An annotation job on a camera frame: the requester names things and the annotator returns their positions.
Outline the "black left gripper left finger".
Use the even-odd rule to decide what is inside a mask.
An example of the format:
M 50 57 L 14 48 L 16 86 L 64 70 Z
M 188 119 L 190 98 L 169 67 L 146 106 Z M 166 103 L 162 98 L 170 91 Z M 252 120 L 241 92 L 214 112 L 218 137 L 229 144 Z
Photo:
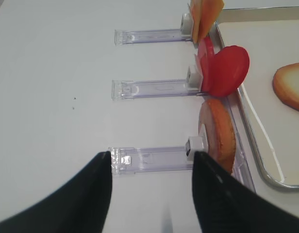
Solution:
M 54 193 L 0 222 L 0 233 L 100 233 L 112 187 L 111 154 L 100 152 Z

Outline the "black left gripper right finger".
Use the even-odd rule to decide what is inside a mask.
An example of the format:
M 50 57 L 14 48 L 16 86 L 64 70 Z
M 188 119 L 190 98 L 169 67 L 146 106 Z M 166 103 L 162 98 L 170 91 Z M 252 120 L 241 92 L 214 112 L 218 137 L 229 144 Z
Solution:
M 194 155 L 192 196 L 204 233 L 299 233 L 299 218 L 264 200 L 207 153 Z

